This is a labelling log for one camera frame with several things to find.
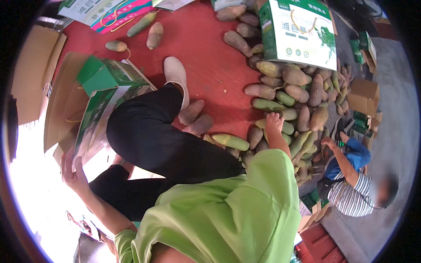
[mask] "sneaker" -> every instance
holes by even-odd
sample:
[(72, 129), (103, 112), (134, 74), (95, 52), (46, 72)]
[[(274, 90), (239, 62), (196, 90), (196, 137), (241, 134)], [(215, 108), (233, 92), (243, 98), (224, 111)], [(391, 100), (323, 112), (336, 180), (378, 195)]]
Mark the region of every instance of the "sneaker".
[(344, 131), (344, 120), (341, 117), (339, 117), (335, 122), (335, 126), (333, 128), (332, 136), (331, 136), (332, 140), (335, 141), (338, 147), (345, 146), (340, 136), (340, 133), (343, 131)]
[(189, 91), (187, 90), (187, 76), (183, 64), (175, 57), (167, 57), (164, 60), (164, 74), (166, 83), (175, 83), (183, 89), (183, 102), (181, 109), (185, 109), (190, 104)]

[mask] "white shoe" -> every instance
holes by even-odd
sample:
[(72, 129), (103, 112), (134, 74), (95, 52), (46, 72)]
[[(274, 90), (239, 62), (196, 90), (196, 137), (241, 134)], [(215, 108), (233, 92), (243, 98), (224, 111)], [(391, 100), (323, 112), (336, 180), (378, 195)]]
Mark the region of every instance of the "white shoe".
[(190, 104), (189, 91), (187, 90), (187, 76), (183, 64), (175, 57), (167, 57), (164, 60), (164, 74), (167, 83), (179, 84), (184, 91), (181, 109), (185, 109)]

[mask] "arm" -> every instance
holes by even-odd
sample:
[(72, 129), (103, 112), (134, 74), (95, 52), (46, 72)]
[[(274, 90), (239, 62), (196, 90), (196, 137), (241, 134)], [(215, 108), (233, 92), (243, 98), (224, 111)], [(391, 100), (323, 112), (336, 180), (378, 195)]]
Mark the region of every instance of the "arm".
[(352, 187), (355, 187), (360, 175), (354, 169), (352, 164), (348, 161), (346, 156), (341, 152), (341, 150), (336, 146), (335, 142), (331, 138), (324, 137), (321, 143), (322, 145), (326, 144), (333, 151), (333, 154), (335, 155), (335, 158), (338, 161), (339, 168), (344, 173), (345, 180)]
[(82, 169), (82, 158), (75, 162), (76, 171), (72, 171), (72, 157), (74, 147), (61, 157), (61, 176), (63, 181), (82, 199), (86, 207), (108, 228), (114, 235), (124, 229), (137, 231), (133, 223), (117, 209), (96, 196), (89, 188), (88, 180)]
[(282, 137), (282, 127), (284, 124), (284, 117), (279, 118), (279, 113), (271, 112), (266, 115), (266, 133), (270, 149), (280, 149), (284, 151), (289, 158), (291, 152), (285, 139)]

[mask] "hand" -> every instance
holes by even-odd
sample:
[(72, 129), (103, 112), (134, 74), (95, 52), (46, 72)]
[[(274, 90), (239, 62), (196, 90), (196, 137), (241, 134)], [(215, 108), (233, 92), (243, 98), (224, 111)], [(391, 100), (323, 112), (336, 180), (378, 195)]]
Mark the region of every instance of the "hand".
[(336, 147), (335, 142), (330, 137), (323, 137), (320, 143), (322, 145), (327, 145), (331, 150)]
[(279, 118), (279, 113), (271, 112), (266, 115), (266, 130), (276, 130), (282, 132), (285, 118)]
[(67, 154), (61, 157), (61, 179), (66, 183), (75, 193), (83, 196), (91, 191), (89, 188), (88, 180), (86, 179), (85, 172), (82, 169), (82, 157), (76, 158), (75, 167), (76, 171), (72, 170), (72, 158), (75, 147), (73, 146)]

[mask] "floor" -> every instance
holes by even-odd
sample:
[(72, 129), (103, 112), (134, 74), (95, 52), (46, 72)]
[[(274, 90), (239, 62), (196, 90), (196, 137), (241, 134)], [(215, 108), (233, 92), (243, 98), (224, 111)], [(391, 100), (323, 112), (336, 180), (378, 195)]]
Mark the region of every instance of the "floor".
[[(360, 77), (362, 73), (357, 70), (349, 46), (349, 38), (355, 33), (336, 14), (333, 16), (338, 30), (337, 54), (342, 63), (351, 63), (354, 73)], [(234, 30), (238, 22), (219, 22), (208, 1), (192, 2), (174, 13), (159, 12), (156, 21), (164, 25), (165, 33), (161, 45), (155, 50), (149, 50), (145, 45), (147, 30), (128, 38), (125, 33), (130, 25), (100, 35), (85, 25), (72, 23), (64, 30), (68, 40), (59, 65), (70, 51), (115, 60), (127, 58), (127, 53), (109, 51), (104, 47), (107, 41), (117, 39), (128, 44), (131, 61), (159, 87), (165, 82), (163, 59), (175, 56), (186, 68), (192, 101), (205, 100), (203, 112), (215, 120), (210, 132), (232, 133), (246, 138), (250, 124), (262, 118), (263, 113), (251, 107), (252, 98), (242, 91), (246, 85), (258, 82), (260, 74), (247, 66), (241, 53), (222, 41), (223, 33)], [(400, 175), (400, 191), (397, 200), (386, 210), (375, 211), (363, 218), (346, 217), (333, 210), (322, 220), (351, 263), (371, 262), (394, 230), (409, 194), (419, 143), (419, 127), (415, 125), (419, 123), (418, 102), (405, 52), (400, 43), (392, 40), (374, 39), (373, 42), (378, 50), (379, 64), (374, 79), (380, 83), (379, 108), (384, 111), (384, 118), (373, 143), (369, 173), (380, 173), (384, 163), (392, 161)], [(329, 113), (327, 126), (331, 129), (337, 116), (333, 105), (329, 106)], [(177, 121), (175, 126), (182, 127)], [(313, 179), (300, 187), (300, 194), (312, 190), (316, 181)]]

